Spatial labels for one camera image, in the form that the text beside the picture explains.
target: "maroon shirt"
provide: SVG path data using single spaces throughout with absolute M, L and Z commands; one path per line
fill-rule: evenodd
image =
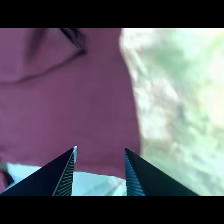
M 58 28 L 0 28 L 0 162 L 43 166 L 77 145 L 76 170 L 124 177 L 139 153 L 120 28 L 83 28 L 87 53 Z

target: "maroon cloth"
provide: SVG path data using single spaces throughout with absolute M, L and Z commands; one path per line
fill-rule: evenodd
M 0 162 L 43 166 L 77 145 L 76 170 L 124 177 L 139 153 L 120 28 L 83 28 L 86 55 L 57 28 L 0 29 Z

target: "purple fabric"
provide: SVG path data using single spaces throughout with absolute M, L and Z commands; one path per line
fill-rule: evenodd
M 81 29 L 75 59 L 60 29 L 0 29 L 0 161 L 43 166 L 77 145 L 76 170 L 124 177 L 140 141 L 120 31 Z

